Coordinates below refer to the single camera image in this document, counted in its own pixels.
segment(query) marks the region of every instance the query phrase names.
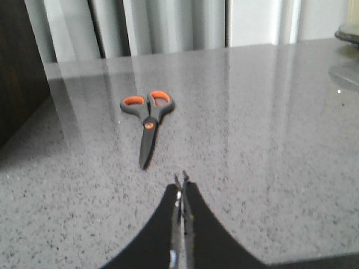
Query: scissor handle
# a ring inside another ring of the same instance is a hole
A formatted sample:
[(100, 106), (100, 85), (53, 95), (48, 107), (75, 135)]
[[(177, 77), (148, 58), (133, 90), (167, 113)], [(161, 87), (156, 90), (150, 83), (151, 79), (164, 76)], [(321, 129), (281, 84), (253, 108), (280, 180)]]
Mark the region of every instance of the scissor handle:
[(124, 98), (119, 106), (123, 112), (138, 116), (142, 122), (149, 117), (147, 101), (141, 95)]
[(172, 97), (165, 91), (152, 91), (148, 94), (151, 117), (161, 123), (162, 117), (174, 109)]

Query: dark wooden cabinet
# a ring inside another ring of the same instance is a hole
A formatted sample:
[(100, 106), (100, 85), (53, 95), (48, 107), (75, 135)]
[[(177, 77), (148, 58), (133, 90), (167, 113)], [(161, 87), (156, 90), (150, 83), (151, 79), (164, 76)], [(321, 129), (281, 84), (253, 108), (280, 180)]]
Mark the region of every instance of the dark wooden cabinet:
[(0, 146), (49, 93), (24, 0), (0, 0)]

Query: gray granite countertop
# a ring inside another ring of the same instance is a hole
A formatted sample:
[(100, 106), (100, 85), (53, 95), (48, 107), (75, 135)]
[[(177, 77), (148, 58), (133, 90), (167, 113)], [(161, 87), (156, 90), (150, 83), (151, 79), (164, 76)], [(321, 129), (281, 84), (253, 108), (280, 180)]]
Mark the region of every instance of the gray granite countertop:
[[(183, 169), (266, 263), (359, 252), (357, 48), (329, 39), (45, 69), (52, 98), (0, 149), (0, 267), (100, 267)], [(142, 126), (119, 102), (156, 89), (176, 109), (142, 171)]]

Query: black plier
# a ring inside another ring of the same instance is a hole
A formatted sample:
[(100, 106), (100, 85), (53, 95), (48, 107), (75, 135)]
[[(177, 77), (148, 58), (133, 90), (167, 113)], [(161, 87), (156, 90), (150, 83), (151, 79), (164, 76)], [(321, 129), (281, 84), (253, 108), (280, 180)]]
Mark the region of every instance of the black plier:
[(266, 265), (225, 230), (206, 205), (197, 184), (183, 172), (167, 185), (151, 219), (134, 240), (102, 269), (177, 269), (181, 217), (187, 269), (357, 269), (359, 254)]

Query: black object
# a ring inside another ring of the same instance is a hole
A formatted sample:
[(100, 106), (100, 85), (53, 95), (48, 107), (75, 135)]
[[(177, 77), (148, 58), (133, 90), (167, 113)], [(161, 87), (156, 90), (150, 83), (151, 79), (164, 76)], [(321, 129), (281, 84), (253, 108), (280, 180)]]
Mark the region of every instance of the black object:
[(164, 91), (152, 91), (148, 94), (147, 100), (140, 95), (124, 98), (120, 107), (122, 111), (134, 114), (142, 121), (144, 131), (139, 163), (142, 169), (146, 169), (152, 157), (158, 125), (162, 117), (173, 110), (173, 99)]
[(172, 215), (178, 188), (167, 186), (151, 219), (134, 240), (102, 269), (168, 269)]
[(359, 25), (344, 24), (335, 32), (335, 37), (359, 46)]
[(0, 1), (0, 147), (49, 95), (24, 0)]
[(241, 246), (206, 205), (184, 172), (181, 188), (167, 186), (151, 219), (136, 238), (102, 269), (177, 269), (181, 200), (187, 269), (359, 269), (359, 254), (266, 265)]

